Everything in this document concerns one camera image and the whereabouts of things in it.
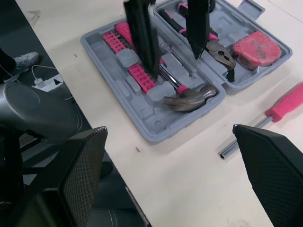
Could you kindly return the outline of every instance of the tool kit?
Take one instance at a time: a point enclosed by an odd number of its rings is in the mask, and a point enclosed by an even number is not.
[[[134,34],[126,18],[81,38],[89,57],[150,143],[173,136],[219,105],[226,93],[240,92],[292,56],[288,46],[255,22],[265,11],[260,5],[244,0],[235,8],[225,0],[213,2],[210,27],[199,34],[207,37],[200,43],[206,44],[205,49],[195,54],[196,43],[187,37],[195,37],[196,28],[186,28],[186,24],[198,17],[195,12],[188,17],[187,3],[180,0],[167,0],[154,8],[149,37],[157,38],[159,51],[151,48],[146,56],[135,44],[148,39]],[[156,61],[148,60],[158,55]],[[143,65],[149,62],[159,66],[146,70]]]

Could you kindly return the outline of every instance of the white desk surface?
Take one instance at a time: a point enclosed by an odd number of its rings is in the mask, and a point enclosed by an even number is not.
[[[241,0],[229,1],[239,5]],[[34,32],[90,125],[108,127],[106,150],[153,227],[272,226],[251,188],[241,154],[222,161],[217,153],[234,139],[233,124],[254,125],[281,95],[303,81],[301,0],[256,0],[266,8],[257,22],[292,48],[292,58],[158,145],[139,134],[80,44],[83,34],[121,17],[122,0],[17,2],[29,21],[33,15],[28,11],[41,11],[35,24],[30,21]],[[302,112],[303,106],[265,128],[303,150]]]

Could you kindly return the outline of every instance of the screwdriver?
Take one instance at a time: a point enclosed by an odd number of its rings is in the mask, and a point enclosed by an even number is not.
[[[283,117],[295,110],[303,103],[303,83],[300,83],[297,87],[287,93],[281,100],[279,100],[273,107],[265,112],[266,118],[258,123],[255,127],[262,128],[269,122],[278,122]],[[224,148],[219,156],[222,159],[227,159],[238,149],[237,140],[234,140],[230,145]]]

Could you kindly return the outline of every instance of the tool case lid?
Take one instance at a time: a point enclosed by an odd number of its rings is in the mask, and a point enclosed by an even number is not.
[[[179,43],[185,44],[179,45],[179,51],[194,65],[195,58],[187,39],[175,31],[158,13],[161,9],[166,10],[178,24],[185,28],[185,18],[177,12],[177,5],[181,2],[186,1],[167,0],[157,5],[154,8],[155,16],[152,17],[152,21],[157,27],[158,32],[164,32],[167,35],[173,33],[174,40],[178,39]],[[234,43],[256,31],[260,31],[272,39],[279,45],[282,51],[280,58],[268,67],[257,67],[255,70],[250,70],[236,62],[234,82],[229,82],[226,78],[227,69],[213,59],[207,51],[204,51],[201,59],[196,64],[196,68],[205,72],[205,75],[210,79],[218,79],[228,94],[240,92],[275,70],[292,56],[292,50],[287,45],[256,23],[255,20],[258,19],[264,11],[265,9],[253,0],[243,0],[238,8],[225,0],[216,0],[215,10],[210,13],[210,26],[218,33],[218,43],[223,45],[230,54],[232,53],[232,45]]]

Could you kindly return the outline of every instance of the pliers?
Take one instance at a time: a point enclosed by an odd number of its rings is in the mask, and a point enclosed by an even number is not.
[[[187,13],[187,6],[185,4],[178,4],[178,12],[185,17],[184,14]],[[160,16],[163,17],[166,22],[171,25],[178,33],[187,37],[186,29],[179,25],[171,15],[167,13],[166,10],[159,11]],[[210,33],[208,42],[206,44],[206,51],[219,63],[221,63],[227,70],[228,73],[226,75],[229,82],[234,82],[234,68],[236,66],[236,62],[228,52],[228,50],[221,44],[218,43],[217,33],[215,35],[212,32]]]

